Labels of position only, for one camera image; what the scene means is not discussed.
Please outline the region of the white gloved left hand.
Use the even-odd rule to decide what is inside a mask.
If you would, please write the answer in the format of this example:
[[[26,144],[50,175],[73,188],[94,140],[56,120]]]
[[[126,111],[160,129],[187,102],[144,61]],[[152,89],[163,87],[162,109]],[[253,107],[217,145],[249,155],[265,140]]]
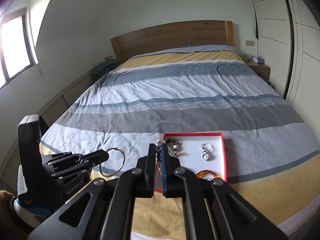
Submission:
[[[48,208],[30,203],[29,200],[25,202],[25,199],[23,199],[23,196],[21,195],[27,193],[27,191],[28,189],[25,184],[22,165],[20,165],[18,167],[17,175],[18,197],[14,201],[14,211],[27,225],[32,228],[36,228],[50,216],[51,211]]]

